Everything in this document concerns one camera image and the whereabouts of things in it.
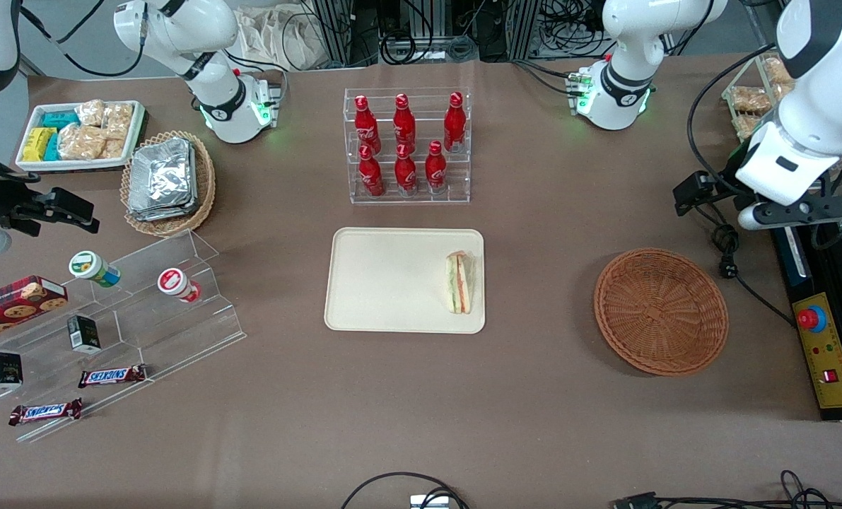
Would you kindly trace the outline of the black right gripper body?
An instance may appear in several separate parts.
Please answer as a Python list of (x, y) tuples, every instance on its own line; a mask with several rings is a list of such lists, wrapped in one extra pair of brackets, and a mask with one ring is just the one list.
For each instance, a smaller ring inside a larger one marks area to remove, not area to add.
[(16, 228), (29, 236), (39, 235), (42, 221), (48, 215), (53, 192), (39, 192), (28, 187), (32, 177), (0, 171), (0, 228)]

